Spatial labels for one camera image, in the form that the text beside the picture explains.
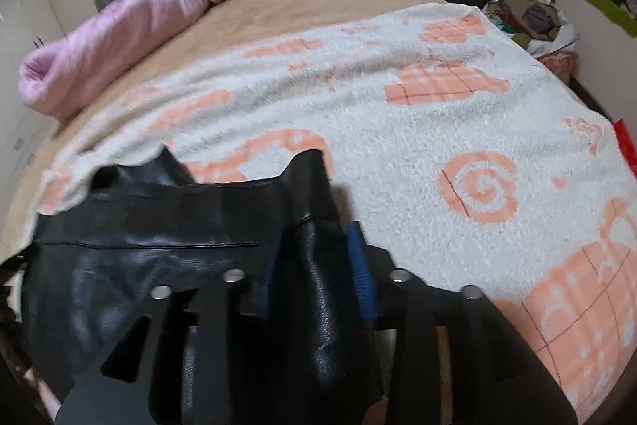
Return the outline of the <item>black leather jacket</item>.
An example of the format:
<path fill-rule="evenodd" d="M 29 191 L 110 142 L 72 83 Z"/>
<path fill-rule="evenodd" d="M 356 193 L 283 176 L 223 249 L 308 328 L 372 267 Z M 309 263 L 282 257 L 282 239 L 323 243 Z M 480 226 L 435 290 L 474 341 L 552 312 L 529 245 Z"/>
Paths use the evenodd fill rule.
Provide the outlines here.
<path fill-rule="evenodd" d="M 208 184 L 168 151 L 100 168 L 82 202 L 40 216 L 2 264 L 3 278 L 21 275 L 20 305 L 1 308 L 6 345 L 62 406 L 154 287 L 199 289 L 268 250 L 257 424 L 363 422 L 382 386 L 324 162 L 312 149 L 278 176 Z"/>

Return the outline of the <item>clothes heap by curtain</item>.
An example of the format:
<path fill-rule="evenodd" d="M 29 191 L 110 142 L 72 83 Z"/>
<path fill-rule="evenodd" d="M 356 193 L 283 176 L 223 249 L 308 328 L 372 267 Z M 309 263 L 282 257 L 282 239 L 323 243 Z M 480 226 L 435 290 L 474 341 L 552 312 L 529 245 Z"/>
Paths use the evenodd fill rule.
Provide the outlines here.
<path fill-rule="evenodd" d="M 534 0 L 501 0 L 487 3 L 483 13 L 553 75 L 569 84 L 579 60 L 576 43 L 580 36 L 559 9 Z"/>

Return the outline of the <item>white peach patterned blanket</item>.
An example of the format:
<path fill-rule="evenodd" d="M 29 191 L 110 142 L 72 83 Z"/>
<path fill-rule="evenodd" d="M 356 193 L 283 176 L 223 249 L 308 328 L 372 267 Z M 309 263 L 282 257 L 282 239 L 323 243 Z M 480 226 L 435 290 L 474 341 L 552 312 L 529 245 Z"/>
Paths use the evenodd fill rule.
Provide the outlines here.
<path fill-rule="evenodd" d="M 581 421 L 636 348 L 636 179 L 610 123 L 478 10 L 428 3 L 126 75 L 70 134 L 41 210 L 168 146 L 201 182 L 323 152 L 369 235 L 429 282 L 481 286 Z"/>

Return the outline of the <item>red cloth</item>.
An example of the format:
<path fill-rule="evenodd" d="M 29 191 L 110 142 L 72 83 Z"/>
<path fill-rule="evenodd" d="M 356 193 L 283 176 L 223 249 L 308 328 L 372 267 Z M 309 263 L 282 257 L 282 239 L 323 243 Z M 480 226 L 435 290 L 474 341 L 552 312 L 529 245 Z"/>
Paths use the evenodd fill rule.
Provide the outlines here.
<path fill-rule="evenodd" d="M 634 145 L 633 139 L 628 132 L 628 129 L 623 120 L 617 120 L 613 123 L 613 131 L 617 137 L 617 143 L 626 163 L 631 168 L 631 171 L 637 176 L 637 151 Z"/>

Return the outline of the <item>pink quilted duvet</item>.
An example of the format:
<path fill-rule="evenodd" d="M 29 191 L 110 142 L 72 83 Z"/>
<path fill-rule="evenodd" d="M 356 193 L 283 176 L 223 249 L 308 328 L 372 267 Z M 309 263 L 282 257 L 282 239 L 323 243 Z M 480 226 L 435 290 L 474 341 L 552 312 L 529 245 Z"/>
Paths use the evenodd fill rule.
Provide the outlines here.
<path fill-rule="evenodd" d="M 220 2 L 114 0 L 64 38 L 30 52 L 18 68 L 18 94 L 45 116 L 72 118 Z"/>

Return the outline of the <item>beige plush bedspread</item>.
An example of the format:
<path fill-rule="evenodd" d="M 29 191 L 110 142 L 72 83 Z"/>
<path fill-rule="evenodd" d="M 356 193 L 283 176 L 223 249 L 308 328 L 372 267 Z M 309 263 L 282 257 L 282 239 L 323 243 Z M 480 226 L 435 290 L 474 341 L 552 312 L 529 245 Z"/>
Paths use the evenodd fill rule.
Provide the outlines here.
<path fill-rule="evenodd" d="M 313 27 L 363 20 L 384 12 L 444 0 L 229 0 L 165 43 L 111 84 L 75 118 L 56 124 L 21 175 L 6 219 L 1 222 L 1 258 L 8 259 L 29 241 L 41 201 L 41 177 L 57 152 L 82 131 L 97 112 L 126 98 L 141 85 L 228 49 L 305 31 Z"/>

